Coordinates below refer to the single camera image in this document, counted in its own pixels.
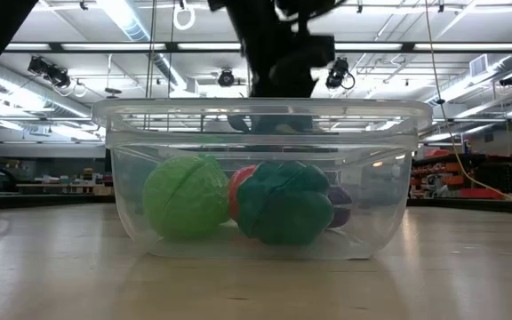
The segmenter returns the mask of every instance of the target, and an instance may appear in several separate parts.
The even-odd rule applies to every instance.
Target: teal plastic toy
[[[228,220],[228,178],[212,158],[176,156],[149,174],[143,207],[160,236],[209,236]]]
[[[333,220],[328,191],[314,165],[260,164],[238,187],[238,227],[264,244],[310,244]]]

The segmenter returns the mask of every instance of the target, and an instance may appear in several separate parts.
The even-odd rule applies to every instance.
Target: ventilation unit
[[[469,74],[472,77],[483,75],[487,72],[487,54],[483,54],[469,62]]]

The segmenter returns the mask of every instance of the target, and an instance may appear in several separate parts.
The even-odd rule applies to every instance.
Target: ceiling beam
[[[234,42],[155,43],[153,52],[159,53],[240,53],[240,44]],[[431,53],[429,42],[337,42],[337,53]],[[10,43],[5,53],[149,53],[149,44],[108,42],[44,42]],[[435,53],[512,53],[512,43],[507,42],[434,42]]]

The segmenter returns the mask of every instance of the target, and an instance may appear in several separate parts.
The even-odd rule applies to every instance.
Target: clear plastic container
[[[112,155],[116,204],[125,230],[151,253],[342,260],[369,258],[395,234],[404,215],[418,130],[431,123],[431,110],[420,102],[398,100],[105,100],[93,107],[92,119],[108,131],[106,145]],[[245,125],[251,131],[240,132],[230,124],[236,128]],[[266,196],[251,193],[261,187],[252,173],[237,189],[237,200],[242,201],[238,223],[227,216],[203,236],[167,236],[164,232],[183,225],[203,228],[200,224],[204,221],[214,224],[205,216],[190,217],[199,206],[203,210],[198,214],[214,214],[215,210],[228,214],[222,213],[228,208],[222,207],[221,173],[201,176],[198,181],[202,182],[195,182],[198,187],[192,188],[184,187],[187,183],[183,182],[191,181],[183,177],[192,171],[170,168],[170,159],[182,164],[196,156],[211,164],[205,169],[219,167],[229,178],[250,165],[258,165],[260,176],[279,172],[266,172],[262,164],[276,169],[281,164],[285,164],[283,168],[305,167],[312,173],[298,173],[298,182],[291,184],[295,175],[284,182],[277,182],[276,176],[262,180],[271,184],[263,187]],[[164,165],[169,169],[151,178],[155,182],[152,189],[148,177]],[[301,194],[302,189],[313,192]],[[331,204],[325,204],[326,196]],[[314,201],[323,209],[309,209],[316,208]],[[248,212],[256,212],[256,218]],[[306,220],[311,217],[319,220]],[[328,228],[326,219],[330,220]],[[173,228],[167,221],[180,227]],[[287,238],[284,232],[308,236],[312,229],[319,233],[310,243],[283,240]],[[260,236],[261,230],[267,239]]]

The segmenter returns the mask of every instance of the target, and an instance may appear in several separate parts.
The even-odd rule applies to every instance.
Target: hanging wire
[[[177,6],[177,0],[173,0],[173,16],[175,16],[175,7]],[[175,36],[175,24],[171,24],[171,42],[173,43],[173,38]],[[171,80],[173,76],[173,54],[169,53],[169,81],[167,84],[167,97],[169,97],[169,93],[171,93]],[[169,128],[169,115],[167,116],[167,127]]]
[[[442,93],[440,91],[440,85],[439,85],[439,82],[438,82],[438,79],[437,79],[437,69],[436,69],[436,56],[434,54],[434,40],[432,39],[432,28],[430,27],[430,15],[429,15],[429,9],[428,9],[428,0],[424,0],[424,3],[426,5],[426,24],[428,26],[428,37],[429,37],[429,43],[430,43],[430,55],[432,57],[432,68],[434,69],[434,79],[436,80],[436,90],[437,90],[437,96],[438,96],[438,99],[440,102],[440,108],[442,109],[442,115],[444,117],[444,119],[447,119],[447,117],[445,116],[445,109],[444,109],[444,104],[443,104],[443,100],[442,100]],[[453,147],[453,154],[455,155],[455,158],[458,160],[458,164],[460,165],[460,168],[461,168],[461,171],[463,172],[463,175],[468,178],[470,181],[474,182],[475,184],[479,185],[479,186],[482,186],[484,188],[488,188],[490,189],[491,191],[507,198],[507,199],[510,199],[512,200],[512,196],[506,194],[506,193],[503,193],[501,191],[499,191],[498,189],[496,188],[493,188],[491,186],[488,186],[486,184],[484,184],[483,182],[480,182],[474,178],[472,178],[471,176],[469,176],[469,174],[466,172],[466,169],[464,168],[463,166],[463,163],[461,162],[461,159],[460,159],[460,155],[458,155],[458,150],[457,148],[455,147],[455,139],[453,138],[453,134],[452,134],[452,129],[450,128],[450,124],[445,121],[445,127],[448,131],[448,133],[450,133],[450,140],[452,142],[452,147]]]
[[[146,79],[146,98],[151,98],[153,91],[153,65],[156,57],[156,23],[157,23],[157,0],[153,0],[153,8],[151,10],[151,37],[149,38],[149,61],[148,61],[148,78]]]

